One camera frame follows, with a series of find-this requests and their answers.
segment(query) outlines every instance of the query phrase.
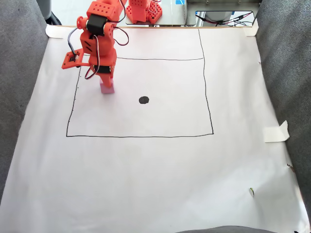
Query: black dot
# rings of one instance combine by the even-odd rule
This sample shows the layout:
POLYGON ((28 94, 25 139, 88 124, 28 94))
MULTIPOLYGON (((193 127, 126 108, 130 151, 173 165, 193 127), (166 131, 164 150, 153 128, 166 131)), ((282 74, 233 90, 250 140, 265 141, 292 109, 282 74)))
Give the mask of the black dot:
POLYGON ((147 96, 142 96, 142 97, 139 98, 139 102, 141 104, 149 103, 149 98, 147 96))

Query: black drawn line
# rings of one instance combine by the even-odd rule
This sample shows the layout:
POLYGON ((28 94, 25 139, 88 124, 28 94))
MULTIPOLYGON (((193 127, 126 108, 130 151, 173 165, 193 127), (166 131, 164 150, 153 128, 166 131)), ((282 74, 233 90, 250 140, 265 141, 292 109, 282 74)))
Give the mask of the black drawn line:
POLYGON ((203 53, 203 58, 204 58, 203 77, 204 77, 204 83, 205 83, 205 97, 206 97, 206 103, 207 103, 207 108, 208 108, 208 112, 209 112, 210 125, 211 125, 211 127, 212 127, 212 133, 214 134, 212 118, 211 118, 211 116, 210 116, 210 110, 209 110, 208 100, 207 100, 207 95, 206 95, 206 80, 205 80, 205 74, 204 74, 204 72, 205 72, 205 56, 204 56, 204 51, 203 51, 203 46, 202 46, 202 41, 201 41, 201 36, 200 36, 200 30, 199 30, 199 29, 198 29, 198 32, 199 32, 200 44, 201 44, 202 53, 203 53))
MULTIPOLYGON (((203 66, 203 77, 204 77, 204 83, 205 83, 205 98, 206 98, 206 103, 207 103, 207 109, 208 109, 208 113, 209 113, 209 120, 210 120, 210 125, 212 128, 212 133, 207 133, 207 134, 202 134, 202 135, 195 135, 195 136, 95 136, 95 135, 68 135, 68 127, 69 127, 69 122, 72 116, 72 112, 73 112, 73 108, 74 108, 74 102, 76 99, 76 93, 77 93, 77 88, 78 88, 78 83, 79 83, 79 79, 80 79, 80 72, 81 72, 81 67, 79 70, 79 76, 78 76, 78 80, 77 80, 77 85, 76 85, 76 90, 74 93, 74 98, 73 98, 73 105, 72 105, 72 110, 71 110, 71 114, 67 123, 67 131, 66 131, 66 137, 110 137, 110 138, 177 138, 177 137, 202 137, 202 136, 207 136, 207 135, 213 135, 214 134, 214 129, 213 129, 213 123, 212 123, 212 119, 211 119, 211 115, 210 115, 210 110, 209 110, 209 105, 208 105, 208 100, 207 100, 207 88, 206 88, 206 79, 205 79, 205 56, 204 56, 204 51, 203 51, 203 46, 202 46, 202 41, 201 41, 201 36, 200 36, 200 30, 198 29, 199 32, 199 38, 200 38, 200 44, 201 44, 201 48, 202 48, 202 53, 203 53, 203 58, 197 58, 197 59, 187 59, 187 60, 171 60, 171 59, 163 59, 163 60, 168 60, 168 61, 191 61, 191 60, 204 60, 204 66, 203 66)), ((128 59, 128 60, 140 60, 137 58, 120 58, 119 59, 128 59)))

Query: orange robot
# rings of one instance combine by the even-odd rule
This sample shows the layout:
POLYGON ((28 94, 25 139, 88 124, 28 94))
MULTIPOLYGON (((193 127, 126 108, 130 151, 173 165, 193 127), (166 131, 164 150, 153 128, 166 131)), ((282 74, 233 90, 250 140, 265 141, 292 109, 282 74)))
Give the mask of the orange robot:
POLYGON ((87 17, 78 17, 77 28, 83 29, 83 33, 80 37, 82 49, 74 50, 70 43, 70 36, 76 29, 68 36, 68 44, 71 52, 66 54, 62 69, 80 66, 90 67, 85 78, 89 79, 95 74, 99 75, 101 78, 100 86, 102 93, 114 93, 113 72, 116 65, 117 54, 113 47, 115 43, 113 31, 114 29, 120 29, 116 27, 116 24, 125 18, 124 4, 126 4, 126 1, 127 0, 93 1, 86 13, 87 17), (123 10, 124 17, 119 21, 120 14, 123 10), (85 53, 90 54, 88 63, 82 62, 85 53), (87 77, 90 70, 93 71, 93 74, 87 77))
POLYGON ((129 0, 126 8, 126 15, 132 21, 146 22, 155 24, 162 16, 162 8, 159 6, 161 0, 129 0))

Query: cable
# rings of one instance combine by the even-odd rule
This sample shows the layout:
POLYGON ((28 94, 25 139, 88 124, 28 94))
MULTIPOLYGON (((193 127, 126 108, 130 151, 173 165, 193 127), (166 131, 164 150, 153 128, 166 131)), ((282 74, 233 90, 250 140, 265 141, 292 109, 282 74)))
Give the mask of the cable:
POLYGON ((151 11, 151 10, 149 10, 149 9, 148 9, 148 11, 150 11, 151 13, 153 13, 153 14, 156 15, 156 14, 157 14, 157 2, 158 2, 158 1, 154 1, 154 0, 151 0, 151 1, 155 3, 155 10, 156 10, 156 12, 153 12, 153 11, 151 11))
POLYGON ((98 70, 99 70, 99 67, 100 67, 100 58, 99 58, 99 44, 98 44, 98 38, 97 36, 93 35, 93 37, 95 37, 96 39, 96 55, 97 55, 97 69, 94 73, 92 73, 89 77, 87 77, 87 74, 89 73, 89 71, 91 70, 91 67, 89 67, 88 71, 86 72, 86 75, 85 75, 85 79, 90 79, 92 78, 95 74, 97 74, 98 70))
POLYGON ((116 39, 115 39, 115 41, 117 42, 117 44, 118 45, 121 45, 121 46, 125 46, 125 45, 127 45, 128 44, 128 42, 130 41, 130 38, 128 37, 128 34, 126 33, 126 31, 125 30, 123 30, 122 28, 118 28, 118 27, 114 27, 115 29, 120 29, 122 32, 124 32, 125 34, 126 34, 126 36, 127 36, 127 42, 125 43, 125 44, 120 44, 116 39))
POLYGON ((124 6, 124 4, 123 4, 123 2, 122 2, 122 0, 119 0, 120 2, 121 2, 121 5, 123 6, 123 10, 124 10, 124 16, 123 16, 123 18, 121 19, 121 20, 119 20, 119 21, 108 21, 109 23, 120 23, 122 20, 124 20, 124 18, 125 18, 125 16, 126 16, 126 9, 125 9, 125 6, 124 6))
POLYGON ((232 23, 232 22, 241 20, 241 19, 243 19, 243 18, 249 16, 251 13, 247 13, 247 14, 244 14, 244 15, 235 17, 235 18, 233 18, 233 19, 226 20, 226 21, 222 21, 222 20, 221 20, 221 21, 210 21, 210 20, 207 20, 207 19, 205 19, 205 18, 202 18, 202 17, 200 17, 200 16, 198 16, 198 15, 195 15, 195 16, 198 17, 199 19, 201 19, 201 20, 204 21, 204 22, 208 22, 208 23, 211 23, 211 24, 217 24, 217 25, 226 25, 226 24, 228 24, 228 23, 232 23))
POLYGON ((73 60, 74 60, 74 61, 76 60, 76 54, 74 53, 74 49, 73 49, 73 47, 72 47, 72 44, 70 43, 70 37, 71 37, 71 34, 73 34, 73 32, 74 32, 75 30, 77 30, 77 28, 73 29, 73 30, 69 33, 69 35, 68 35, 68 45, 69 45, 69 47, 70 47, 70 49, 71 49, 71 52, 72 52, 72 54, 73 54, 73 60))
POLYGON ((243 22, 240 22, 240 21, 234 21, 234 22, 236 22, 236 24, 234 24, 234 25, 228 25, 229 27, 235 27, 236 25, 238 25, 238 24, 241 24, 241 25, 243 25, 243 26, 247 26, 245 23, 251 23, 251 24, 253 24, 252 22, 249 22, 249 21, 243 21, 243 22))

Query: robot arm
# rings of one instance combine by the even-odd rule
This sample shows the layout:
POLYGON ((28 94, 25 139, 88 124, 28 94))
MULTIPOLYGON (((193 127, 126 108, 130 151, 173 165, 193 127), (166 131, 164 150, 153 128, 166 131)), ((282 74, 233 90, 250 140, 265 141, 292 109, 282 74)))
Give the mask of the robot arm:
POLYGON ((71 67, 88 66, 93 74, 101 78, 103 93, 113 93, 113 73, 117 60, 114 49, 115 40, 113 31, 117 23, 125 18, 124 4, 127 0, 97 0, 93 1, 86 13, 87 17, 78 17, 77 28, 82 29, 80 40, 82 49, 68 52, 65 56, 62 69, 71 67), (119 21, 124 10, 124 17, 119 21), (83 63, 84 53, 90 54, 88 63, 83 63))

